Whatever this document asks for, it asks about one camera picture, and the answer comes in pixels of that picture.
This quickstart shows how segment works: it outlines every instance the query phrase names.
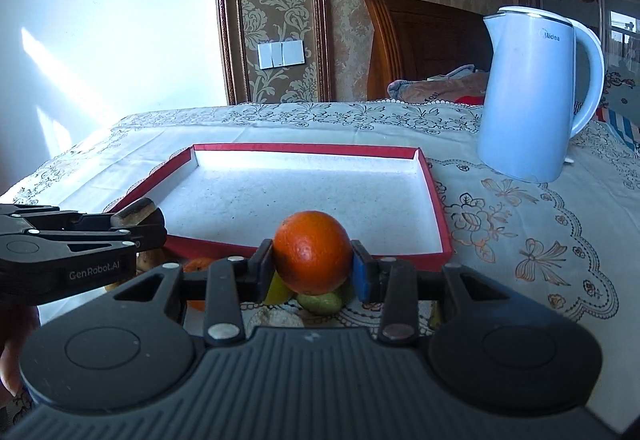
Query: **white light switch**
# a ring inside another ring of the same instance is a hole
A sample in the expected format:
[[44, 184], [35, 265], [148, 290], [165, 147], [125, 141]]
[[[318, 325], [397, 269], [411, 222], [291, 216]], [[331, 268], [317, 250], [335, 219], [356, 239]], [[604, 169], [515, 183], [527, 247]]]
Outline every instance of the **white light switch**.
[[273, 60], [271, 59], [271, 43], [265, 42], [258, 44], [258, 65], [261, 70], [273, 68]]
[[271, 43], [271, 60], [273, 61], [273, 67], [279, 68], [282, 64], [282, 42]]
[[282, 65], [294, 66], [305, 63], [305, 49], [302, 41], [285, 41], [282, 43]]

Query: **tablecloth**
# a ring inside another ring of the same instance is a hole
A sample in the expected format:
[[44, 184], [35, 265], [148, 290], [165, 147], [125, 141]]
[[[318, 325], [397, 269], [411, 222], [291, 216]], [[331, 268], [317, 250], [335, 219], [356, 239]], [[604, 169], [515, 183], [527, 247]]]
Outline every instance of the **tablecloth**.
[[[572, 139], [569, 155], [575, 162], [557, 181], [512, 180], [476, 155], [481, 113], [482, 106], [385, 101], [242, 104], [132, 115], [45, 163], [0, 202], [101, 212], [194, 143], [421, 147], [447, 215], [453, 260], [591, 330], [604, 364], [589, 406], [615, 429], [624, 429], [640, 412], [640, 155], [604, 124], [591, 121]], [[42, 306], [43, 321], [102, 290]], [[246, 312], [252, 309], [244, 306]], [[423, 333], [431, 331], [430, 309], [428, 303], [420, 306]], [[355, 301], [335, 319], [306, 316], [306, 323], [375, 328], [379, 315], [379, 305]]]

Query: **white wall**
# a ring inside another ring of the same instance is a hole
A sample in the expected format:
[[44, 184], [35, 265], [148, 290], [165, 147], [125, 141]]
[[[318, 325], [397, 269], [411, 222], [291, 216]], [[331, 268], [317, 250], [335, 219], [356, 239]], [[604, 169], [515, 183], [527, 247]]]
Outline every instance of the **white wall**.
[[0, 192], [123, 116], [225, 103], [215, 0], [0, 0]]

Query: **human hand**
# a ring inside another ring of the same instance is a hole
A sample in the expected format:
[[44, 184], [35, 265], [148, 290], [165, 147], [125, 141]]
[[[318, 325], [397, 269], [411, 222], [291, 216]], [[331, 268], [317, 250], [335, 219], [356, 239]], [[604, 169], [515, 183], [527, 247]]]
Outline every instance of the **human hand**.
[[0, 303], [0, 407], [22, 388], [18, 360], [24, 343], [40, 326], [37, 307]]

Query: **electric kettle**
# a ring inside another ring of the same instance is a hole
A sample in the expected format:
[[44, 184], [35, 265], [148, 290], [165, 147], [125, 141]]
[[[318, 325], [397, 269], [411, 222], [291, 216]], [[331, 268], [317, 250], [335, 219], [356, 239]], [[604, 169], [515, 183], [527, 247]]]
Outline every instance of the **electric kettle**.
[[[569, 139], [595, 113], [604, 85], [600, 41], [586, 26], [558, 14], [505, 6], [484, 18], [494, 60], [478, 135], [486, 165], [526, 182], [560, 176]], [[574, 115], [575, 45], [589, 59], [586, 99]]]

